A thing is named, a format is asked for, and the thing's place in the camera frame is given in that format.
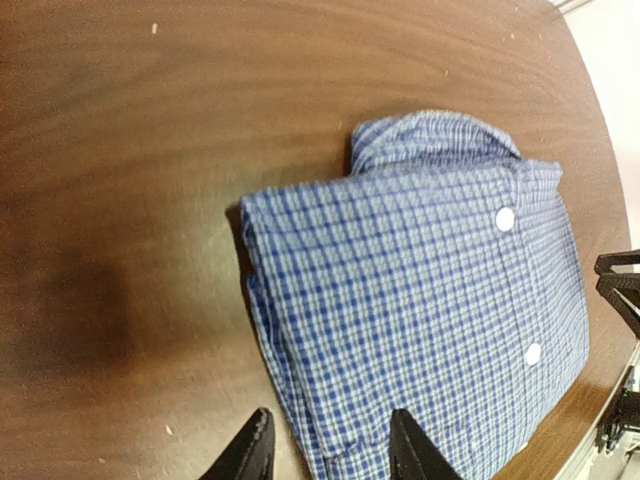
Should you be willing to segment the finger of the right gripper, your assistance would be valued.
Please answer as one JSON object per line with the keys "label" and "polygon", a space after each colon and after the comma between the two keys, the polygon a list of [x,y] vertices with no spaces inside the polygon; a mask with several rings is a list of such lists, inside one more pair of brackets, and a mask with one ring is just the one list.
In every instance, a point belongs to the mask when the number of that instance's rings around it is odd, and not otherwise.
{"label": "finger of the right gripper", "polygon": [[635,336],[639,331],[639,275],[605,274],[596,285],[598,293],[616,310]]}
{"label": "finger of the right gripper", "polygon": [[639,264],[639,250],[606,253],[598,256],[594,265],[597,275],[615,274],[615,267],[631,267]]}

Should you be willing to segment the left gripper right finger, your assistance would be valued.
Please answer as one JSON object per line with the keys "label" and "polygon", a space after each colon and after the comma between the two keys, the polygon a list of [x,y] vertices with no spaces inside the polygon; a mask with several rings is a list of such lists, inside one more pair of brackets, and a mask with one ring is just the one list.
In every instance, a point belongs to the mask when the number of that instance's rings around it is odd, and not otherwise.
{"label": "left gripper right finger", "polygon": [[391,415],[389,461],[391,479],[461,479],[406,409]]}

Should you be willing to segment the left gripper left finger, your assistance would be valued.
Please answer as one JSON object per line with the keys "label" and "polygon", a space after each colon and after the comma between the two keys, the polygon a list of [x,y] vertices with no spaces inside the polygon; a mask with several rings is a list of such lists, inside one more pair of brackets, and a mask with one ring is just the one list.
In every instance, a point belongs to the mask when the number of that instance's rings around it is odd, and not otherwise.
{"label": "left gripper left finger", "polygon": [[267,480],[274,475],[275,426],[271,411],[254,411],[201,480]]}

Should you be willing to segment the blue plaid long sleeve shirt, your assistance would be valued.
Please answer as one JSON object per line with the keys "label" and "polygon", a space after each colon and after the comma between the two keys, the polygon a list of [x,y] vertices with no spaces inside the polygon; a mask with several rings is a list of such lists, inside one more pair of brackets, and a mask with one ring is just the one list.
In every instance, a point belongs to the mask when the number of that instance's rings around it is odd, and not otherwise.
{"label": "blue plaid long sleeve shirt", "polygon": [[494,477],[589,356],[562,169],[473,117],[360,125],[349,176],[240,202],[248,292],[316,479],[386,479],[406,409],[465,479]]}

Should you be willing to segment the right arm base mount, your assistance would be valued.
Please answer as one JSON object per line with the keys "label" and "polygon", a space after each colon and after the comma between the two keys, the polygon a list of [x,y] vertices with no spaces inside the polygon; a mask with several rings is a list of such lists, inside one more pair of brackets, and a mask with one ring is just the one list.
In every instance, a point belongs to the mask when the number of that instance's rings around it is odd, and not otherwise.
{"label": "right arm base mount", "polygon": [[629,366],[596,427],[599,453],[612,452],[625,433],[639,432],[639,388],[635,367]]}

